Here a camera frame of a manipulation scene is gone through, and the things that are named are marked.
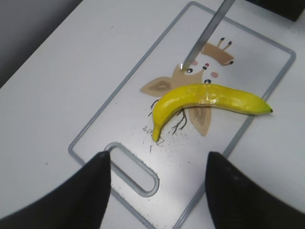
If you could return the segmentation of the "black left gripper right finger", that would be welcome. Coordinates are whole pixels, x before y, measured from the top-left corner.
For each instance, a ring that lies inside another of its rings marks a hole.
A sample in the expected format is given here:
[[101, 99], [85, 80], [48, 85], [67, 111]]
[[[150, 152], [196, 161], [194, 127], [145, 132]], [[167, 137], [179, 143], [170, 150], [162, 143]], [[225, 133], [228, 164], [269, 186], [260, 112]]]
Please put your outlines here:
[[259, 187], [223, 155], [209, 152], [208, 208], [217, 229], [303, 229], [304, 213]]

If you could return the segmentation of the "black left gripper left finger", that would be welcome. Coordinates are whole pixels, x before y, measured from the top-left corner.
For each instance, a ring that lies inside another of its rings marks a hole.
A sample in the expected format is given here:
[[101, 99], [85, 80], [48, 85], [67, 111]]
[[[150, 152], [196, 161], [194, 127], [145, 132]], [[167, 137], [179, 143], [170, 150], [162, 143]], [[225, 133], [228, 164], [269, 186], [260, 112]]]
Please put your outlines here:
[[98, 229], [111, 192], [109, 152], [97, 153], [71, 178], [0, 220], [2, 229]]

